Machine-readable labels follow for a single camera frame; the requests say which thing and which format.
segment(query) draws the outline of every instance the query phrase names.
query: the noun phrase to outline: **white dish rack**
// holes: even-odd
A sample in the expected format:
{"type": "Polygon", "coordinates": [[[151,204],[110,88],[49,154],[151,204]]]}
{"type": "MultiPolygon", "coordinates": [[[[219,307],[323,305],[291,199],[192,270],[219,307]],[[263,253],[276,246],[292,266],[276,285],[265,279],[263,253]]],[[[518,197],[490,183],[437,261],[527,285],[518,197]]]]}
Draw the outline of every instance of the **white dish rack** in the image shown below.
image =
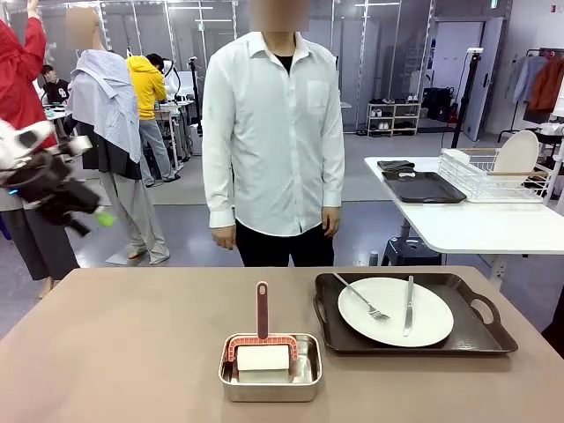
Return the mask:
{"type": "Polygon", "coordinates": [[[542,203],[550,174],[494,172],[499,148],[443,149],[439,175],[473,203],[542,203]]]}

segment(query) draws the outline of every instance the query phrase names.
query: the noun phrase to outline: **black t-shirt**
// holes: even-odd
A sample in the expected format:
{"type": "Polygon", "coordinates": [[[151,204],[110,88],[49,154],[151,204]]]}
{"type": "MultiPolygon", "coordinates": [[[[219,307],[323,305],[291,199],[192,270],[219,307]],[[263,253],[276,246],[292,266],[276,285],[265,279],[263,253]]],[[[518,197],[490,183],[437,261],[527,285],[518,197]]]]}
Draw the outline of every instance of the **black t-shirt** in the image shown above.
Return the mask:
{"type": "Polygon", "coordinates": [[[292,68],[293,56],[279,56],[279,55],[275,55],[275,56],[282,63],[282,66],[284,66],[286,68],[286,70],[288,71],[288,75],[290,75],[290,69],[292,68]]]}
{"type": "Polygon", "coordinates": [[[47,100],[52,103],[63,103],[69,99],[69,83],[62,79],[57,82],[47,82],[43,86],[47,100]]]}

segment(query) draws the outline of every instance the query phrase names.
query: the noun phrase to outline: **tray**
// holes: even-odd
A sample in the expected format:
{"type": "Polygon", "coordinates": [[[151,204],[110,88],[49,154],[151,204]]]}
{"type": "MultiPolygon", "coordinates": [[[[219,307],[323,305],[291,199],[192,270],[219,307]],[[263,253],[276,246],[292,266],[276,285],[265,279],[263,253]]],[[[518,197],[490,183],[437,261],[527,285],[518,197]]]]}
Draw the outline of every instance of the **tray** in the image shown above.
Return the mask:
{"type": "Polygon", "coordinates": [[[404,203],[455,204],[466,195],[435,172],[382,172],[384,181],[404,203]]]}
{"type": "Polygon", "coordinates": [[[226,339],[219,361],[219,379],[229,401],[243,403],[306,403],[313,401],[323,377],[321,354],[317,339],[307,333],[290,334],[298,342],[298,359],[293,364],[293,374],[299,377],[289,383],[239,383],[236,378],[235,363],[226,362],[227,346],[231,338],[226,339]]]}
{"type": "MultiPolygon", "coordinates": [[[[339,273],[352,283],[364,278],[401,278],[410,273],[339,273]]],[[[338,296],[345,286],[329,273],[315,279],[314,309],[321,324],[323,342],[336,355],[429,355],[429,356],[493,356],[512,353],[517,342],[501,325],[497,307],[486,297],[474,293],[457,275],[448,273],[411,273],[414,282],[441,297],[450,307],[455,324],[450,335],[438,344],[421,348],[386,345],[366,338],[350,327],[338,311],[338,296]],[[484,318],[471,306],[474,300],[486,304],[493,321],[484,318]]]]}

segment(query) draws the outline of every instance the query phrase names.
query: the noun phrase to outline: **tripod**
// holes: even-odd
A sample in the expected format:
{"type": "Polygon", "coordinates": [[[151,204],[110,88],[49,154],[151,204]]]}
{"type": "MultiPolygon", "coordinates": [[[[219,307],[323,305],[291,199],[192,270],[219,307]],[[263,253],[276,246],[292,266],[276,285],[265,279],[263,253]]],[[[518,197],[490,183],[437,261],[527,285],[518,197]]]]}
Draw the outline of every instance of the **tripod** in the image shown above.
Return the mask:
{"type": "Polygon", "coordinates": [[[464,123],[464,118],[466,117],[468,104],[470,103],[470,94],[472,92],[472,87],[474,86],[474,79],[476,78],[476,71],[478,70],[478,63],[480,60],[482,60],[482,55],[480,53],[472,54],[472,59],[470,60],[470,71],[468,72],[468,79],[466,80],[466,88],[464,88],[464,96],[460,100],[460,113],[458,114],[455,135],[452,137],[452,145],[450,148],[456,148],[458,146],[458,139],[460,138],[460,133],[462,132],[462,125],[464,123]]]}
{"type": "Polygon", "coordinates": [[[194,62],[196,61],[195,57],[191,57],[188,65],[190,67],[190,71],[192,72],[192,84],[194,84],[194,102],[196,103],[196,119],[197,119],[197,134],[201,137],[202,136],[202,116],[200,115],[200,99],[197,93],[197,81],[196,81],[196,65],[194,62]]]}

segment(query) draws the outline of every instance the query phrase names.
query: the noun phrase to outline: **red handle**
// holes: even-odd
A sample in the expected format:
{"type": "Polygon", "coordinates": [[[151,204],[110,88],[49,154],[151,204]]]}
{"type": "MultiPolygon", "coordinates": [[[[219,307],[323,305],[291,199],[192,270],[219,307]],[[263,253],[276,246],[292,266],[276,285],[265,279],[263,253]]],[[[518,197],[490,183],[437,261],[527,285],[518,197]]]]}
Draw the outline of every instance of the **red handle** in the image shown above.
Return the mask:
{"type": "Polygon", "coordinates": [[[260,339],[268,337],[268,285],[256,284],[256,334],[260,339]]]}

